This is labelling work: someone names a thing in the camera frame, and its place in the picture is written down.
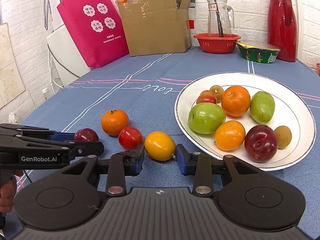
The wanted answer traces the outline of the person's left hand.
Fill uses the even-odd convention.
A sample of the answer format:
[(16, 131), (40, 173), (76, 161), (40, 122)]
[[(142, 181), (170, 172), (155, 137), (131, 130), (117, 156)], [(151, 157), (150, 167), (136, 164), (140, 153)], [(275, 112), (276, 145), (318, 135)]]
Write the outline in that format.
[(10, 213), (14, 205), (14, 197), (17, 191), (16, 177), (23, 175), (22, 170), (15, 170), (11, 180), (1, 187), (0, 212)]

